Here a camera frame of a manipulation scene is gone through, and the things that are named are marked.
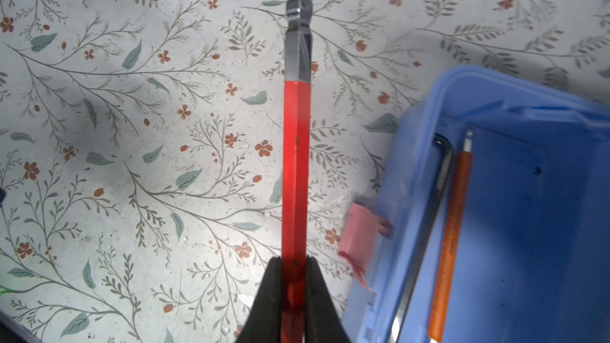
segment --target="orange pencil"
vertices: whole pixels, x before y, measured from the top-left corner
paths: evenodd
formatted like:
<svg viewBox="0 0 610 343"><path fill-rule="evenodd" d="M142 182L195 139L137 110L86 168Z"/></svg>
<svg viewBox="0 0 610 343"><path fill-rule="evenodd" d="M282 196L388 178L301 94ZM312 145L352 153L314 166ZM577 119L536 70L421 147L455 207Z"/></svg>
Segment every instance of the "orange pencil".
<svg viewBox="0 0 610 343"><path fill-rule="evenodd" d="M451 197L447 207L447 219L443 231L443 245L438 259L436 269L436 283L434 285L434 296L432 297L432 308L428 321L428 336L440 342L443 339L445 328L445 317L449 305L451 292L451 281L453 279L453 268L458 255L459 231L462 226L464 205L466 202L466 191L470 177L470 166L472 163L472 130L466 132L464 148L457 155L456 172L453 178Z"/></svg>

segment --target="leaf print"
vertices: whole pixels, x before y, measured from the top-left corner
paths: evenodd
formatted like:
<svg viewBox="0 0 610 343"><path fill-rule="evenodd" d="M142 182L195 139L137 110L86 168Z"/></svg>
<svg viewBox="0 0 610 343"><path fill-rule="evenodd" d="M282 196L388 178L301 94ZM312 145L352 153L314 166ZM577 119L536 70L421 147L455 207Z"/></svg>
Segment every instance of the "leaf print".
<svg viewBox="0 0 610 343"><path fill-rule="evenodd" d="M269 0L268 2L261 2L265 7L275 7L286 3L285 0Z"/></svg>
<svg viewBox="0 0 610 343"><path fill-rule="evenodd" d="M371 133L388 133L393 134L396 132L398 124L396 123L396 116L391 113L385 113L381 117L368 125L363 125L367 131Z"/></svg>
<svg viewBox="0 0 610 343"><path fill-rule="evenodd" d="M7 272L7 274L14 275L15 277L36 277L32 272L21 267L11 269Z"/></svg>
<svg viewBox="0 0 610 343"><path fill-rule="evenodd" d="M603 71L599 71L598 74L603 78L610 78L610 67L604 69Z"/></svg>
<svg viewBox="0 0 610 343"><path fill-rule="evenodd" d="M127 57L125 58L125 61L123 61L123 64L121 66L127 70L133 68L136 61L138 61L138 57L140 57L141 51L142 51L142 39L140 39L140 43L138 44L138 46L136 48L132 49L131 52L129 52L129 54L127 55Z"/></svg>
<svg viewBox="0 0 610 343"><path fill-rule="evenodd" d="M90 289L95 289L95 282L91 277L91 265L89 264L89 260L84 268L82 268L82 279L85 280L85 284L89 286Z"/></svg>
<svg viewBox="0 0 610 343"><path fill-rule="evenodd" d="M254 232L261 227L260 225L256 225L255 223L249 221L244 223L233 223L232 225L240 230L248 232Z"/></svg>
<svg viewBox="0 0 610 343"><path fill-rule="evenodd" d="M30 40L30 44L32 44L32 51L39 52L46 48L47 45L55 40L55 36L57 36L57 33L42 34Z"/></svg>
<svg viewBox="0 0 610 343"><path fill-rule="evenodd" d="M106 164L114 163L114 161L109 161L108 159L103 157L101 154L94 153L94 152L88 153L87 159L85 159L85 160L87 161L87 163L95 164L95 165L106 165Z"/></svg>
<svg viewBox="0 0 610 343"><path fill-rule="evenodd" d="M85 330L89 325L89 317L85 313L80 313L76 318L72 319L70 323L64 328L61 336L74 335Z"/></svg>
<svg viewBox="0 0 610 343"><path fill-rule="evenodd" d="M355 66L354 64L352 64L351 60L349 59L349 57L347 57L347 54L345 51L343 50L339 50L337 52L337 54L339 55L339 58L341 59L341 61L343 61L344 63L347 63L349 65Z"/></svg>
<svg viewBox="0 0 610 343"><path fill-rule="evenodd" d="M179 214L175 212L172 212L172 220L174 220L174 224L176 224L176 235L178 236L178 239L180 239L180 236L184 231L184 223L182 222Z"/></svg>
<svg viewBox="0 0 610 343"><path fill-rule="evenodd" d="M95 108L93 107L93 103L88 99L84 99L85 107L87 108L87 112L89 113L89 118L91 118L91 122L93 122L93 128L96 128L98 125L98 114L95 112Z"/></svg>
<svg viewBox="0 0 610 343"><path fill-rule="evenodd" d="M170 331L168 329L165 329L165 331L167 331L167 333L165 334L165 340L163 341L163 343L174 343L174 337L172 336Z"/></svg>
<svg viewBox="0 0 610 343"><path fill-rule="evenodd" d="M233 44L229 47L230 50L243 50L246 64L248 64L248 57L258 57L265 48L266 41L255 40L252 25L241 12L235 13L233 19L230 19L227 25L220 27L220 30L228 33L227 41Z"/></svg>
<svg viewBox="0 0 610 343"><path fill-rule="evenodd" d="M166 91L167 93L169 93L170 91L165 88L165 85L163 85L162 83L160 83L159 81L155 80L153 77L148 77L146 79L148 81L149 84L153 84L155 85L157 88L159 89L163 89L164 91Z"/></svg>
<svg viewBox="0 0 610 343"><path fill-rule="evenodd" d="M247 104L263 104L267 102L267 91L260 91L257 95L248 98L242 98Z"/></svg>
<svg viewBox="0 0 610 343"><path fill-rule="evenodd" d="M26 134L26 133L11 133L10 138L14 141L29 141L29 142L34 143L34 141L32 140L32 137L30 137L30 135Z"/></svg>
<svg viewBox="0 0 610 343"><path fill-rule="evenodd" d="M271 202L272 204L276 204L280 200L282 200L282 174L279 175L279 178L275 181L275 184L273 185L273 192L271 193L269 202Z"/></svg>
<svg viewBox="0 0 610 343"><path fill-rule="evenodd" d="M163 149L163 145L159 146L158 148L156 148L154 151L146 153L144 155L142 155L142 159L144 159L144 163L152 163L154 162L157 157L159 156L159 153L161 152L161 149Z"/></svg>
<svg viewBox="0 0 610 343"><path fill-rule="evenodd" d="M4 287L0 285L0 295L8 294L8 293L17 293L15 290L9 289L8 287Z"/></svg>
<svg viewBox="0 0 610 343"><path fill-rule="evenodd" d="M188 186L193 184L195 179L197 179L197 177L201 173L201 170L202 169L199 169L199 171L188 171L188 172L183 173L182 175L180 175L178 177L178 179L176 179L176 186L178 187L178 190L179 191L183 191Z"/></svg>

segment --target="branch print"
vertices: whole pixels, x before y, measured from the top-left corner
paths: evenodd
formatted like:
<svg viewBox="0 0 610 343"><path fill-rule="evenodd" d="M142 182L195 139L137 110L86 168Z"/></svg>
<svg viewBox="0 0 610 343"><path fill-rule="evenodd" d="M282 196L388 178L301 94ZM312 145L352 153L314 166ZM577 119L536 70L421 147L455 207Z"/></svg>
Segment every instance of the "branch print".
<svg viewBox="0 0 610 343"><path fill-rule="evenodd" d="M77 234L82 232L79 223L66 221L69 212L72 212L77 205L85 205L88 210L95 207L98 214L100 210L103 210L107 215L109 212L117 211L116 205L101 197L103 192L96 195L91 190L84 189L84 183L87 180L79 178L78 175L70 182L67 194L62 194L60 188L67 183L62 181L57 168L58 163L51 164L48 175L45 175L42 174L36 163L27 161L23 164L26 175L21 175L18 170L23 158L17 156L17 153L18 151L12 151L7 156L6 163L0 169L0 183L10 192L14 192L20 186L34 190L25 193L23 202L26 206L25 210L0 208L5 230L5 243L0 246L0 256L12 263L13 268L9 271L10 275L24 278L22 281L24 288L22 289L0 286L0 293L10 294L13 319L25 324L32 334L43 339L47 328L54 322L56 316L65 311L79 314L66 326L62 335L76 334L85 330L91 322L98 321L105 316L113 316L128 326L130 335L140 339L135 320L136 313L140 311L140 303L129 288L131 279L125 281L124 277L115 270L112 261L115 256L114 249L110 247L109 251L105 251L102 246L102 237L99 238L100 263L103 264L102 268L109 272L106 281L117 283L118 280L119 284L122 283L124 289L122 293L115 291L111 291L111 293L118 295L118 300L129 299L131 302L131 312L129 313L121 311L123 307L121 302L111 303L95 292L96 283L92 276L99 273L92 271L89 262L84 264L82 282L78 283L78 280L66 279L60 270L61 265L58 262L63 262L68 258L58 257L57 253L52 250L52 245L56 245L60 240L74 239ZM28 233L15 232L17 229L22 230L19 225L27 225ZM128 259L127 265L129 271L126 271L126 277L133 277L133 264L130 264ZM19 299L21 295L28 294L39 287L47 290L63 289L66 295L70 294L72 298L82 299L90 306L81 308L73 306L69 301L46 302L43 299L39 299L36 305L30 305Z"/></svg>
<svg viewBox="0 0 610 343"><path fill-rule="evenodd" d="M416 103L412 96L418 89L411 83L403 68L410 68L414 63L416 54L423 53L422 49L413 49L403 46L406 35L394 38L385 44L385 48L368 55L363 55L367 49L366 40L373 37L373 33L381 27L383 16L375 15L375 7L367 6L367 0L359 0L357 3L355 17L345 20L326 15L333 7L346 3L347 0L326 0L319 8L314 7L314 17L328 23L328 27L339 27L345 34L352 49L342 47L343 41L333 40L326 37L323 31L326 25L317 27L318 31L312 30L312 34L322 43L326 66L332 69L341 78L342 83L334 91L334 105L339 106L342 100L347 99L351 105L351 114L355 114L359 106L371 110L367 99L371 93L371 87L377 77L384 79L392 88L392 102L396 109L402 108L404 103L409 106ZM264 12L273 19L278 26L278 31L283 35L286 32L285 15L265 7L277 6L279 1L263 2L262 7L246 7L250 10ZM263 72L270 75L278 67ZM360 73L369 72L369 77Z"/></svg>
<svg viewBox="0 0 610 343"><path fill-rule="evenodd" d="M164 51L164 48L166 48L167 45L172 45L175 42L189 42L190 38L187 35L188 32L201 30L201 25L208 20L206 20L204 16L187 19L187 15L196 12L204 2L205 0L195 0L188 6L179 4L172 23L163 23L166 32L163 41L156 47L151 48L152 52L148 57L140 57L140 40L138 46L132 49L125 57L122 66L126 71L122 71L122 69L106 73L99 72L96 69L93 69L92 71L76 71L65 66L69 59L83 51L85 59L87 60L95 59L96 52L103 53L105 57L118 57L124 55L124 47L118 46L117 42L124 41L125 36L135 42L137 36L141 34L143 30L143 27L133 27L129 22L125 22L118 29L111 30L108 23L102 25L103 21L99 16L96 16L92 23L85 25L84 35L82 37L78 36L73 52L65 54L63 58L53 63L41 61L32 57L30 53L25 53L22 50L11 47L11 49L23 60L30 76L30 89L29 92L24 95L24 98L27 98L27 105L22 111L22 115L27 113L30 116L35 116L35 112L38 112L39 110L34 109L34 111L32 111L32 109L36 106L41 110L44 110L46 118L42 127L45 128L49 126L50 136L55 139L57 150L61 144L66 143L63 134L68 131L68 127L66 126L66 121L68 119L61 118L56 114L54 103L59 103L62 108L69 108L72 113L77 116L83 113L80 108L81 104L84 103L89 117L93 120L94 127L97 126L96 108L99 106L105 110L105 118L108 119L110 123L110 130L112 133L110 140L114 146L119 147L119 137L123 131L121 123L128 125L128 127L138 135L138 129L132 118L121 107L123 103L130 101L142 114L152 114L159 117L161 121L164 120L159 109L164 106L165 102L141 98L140 95L144 88L153 87L169 93L169 89L163 83L169 81L180 92L180 95L190 98L193 103L196 103L197 99L209 102L211 94L199 93L199 89L202 86L201 83L187 81L184 77L191 75L210 75L211 77L228 79L224 73L216 69L211 69L209 67L205 68L205 66L210 64L213 60L214 52L219 50L216 42L211 46L204 46L198 56L192 57L190 62L183 64L183 67L181 68L154 69L149 67L152 63L151 59ZM38 38L33 39L33 42L36 42L33 43L35 46L32 49L34 50L39 44L39 48L43 49L49 43L53 42L55 38L56 35L52 34L45 39L41 39L41 42L38 42ZM66 49L66 45L66 42L63 42L62 49ZM162 55L164 61L167 60L165 55ZM36 73L37 69L41 68L47 69L48 71L50 70L51 72L63 73L70 79L73 86L57 87L53 85L51 77ZM120 80L121 77L131 76L140 78L141 82L128 89L116 88L115 81ZM64 94L69 89L80 93L82 99L78 101L70 100L72 96L69 97Z"/></svg>
<svg viewBox="0 0 610 343"><path fill-rule="evenodd" d="M241 12L234 14L233 19L230 19L226 26L220 27L220 30L231 36L227 40L233 44L229 47L230 50L243 50L246 65L248 65L248 57L257 57L265 48L264 41L255 40L252 26Z"/></svg>

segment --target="floral tablecloth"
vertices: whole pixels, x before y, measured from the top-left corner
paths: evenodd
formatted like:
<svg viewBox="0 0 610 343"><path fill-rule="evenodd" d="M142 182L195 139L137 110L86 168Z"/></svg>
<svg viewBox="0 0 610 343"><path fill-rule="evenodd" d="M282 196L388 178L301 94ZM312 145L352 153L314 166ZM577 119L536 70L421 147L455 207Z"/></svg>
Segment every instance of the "floral tablecloth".
<svg viewBox="0 0 610 343"><path fill-rule="evenodd" d="M478 64L610 101L610 0L313 0L309 253ZM0 308L45 342L228 342L281 226L285 0L0 0Z"/></svg>

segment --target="plastic bin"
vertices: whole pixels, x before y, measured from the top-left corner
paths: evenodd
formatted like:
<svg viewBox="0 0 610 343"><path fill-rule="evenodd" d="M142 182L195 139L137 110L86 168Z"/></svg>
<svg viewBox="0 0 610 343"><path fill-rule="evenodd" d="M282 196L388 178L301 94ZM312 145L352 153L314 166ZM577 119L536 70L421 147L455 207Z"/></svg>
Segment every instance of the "plastic bin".
<svg viewBox="0 0 610 343"><path fill-rule="evenodd" d="M354 281L343 326L385 343L436 176L435 132L475 132L443 343L610 342L610 109L479 67L444 73L400 118L373 209L394 225ZM427 342L438 212L401 343Z"/></svg>

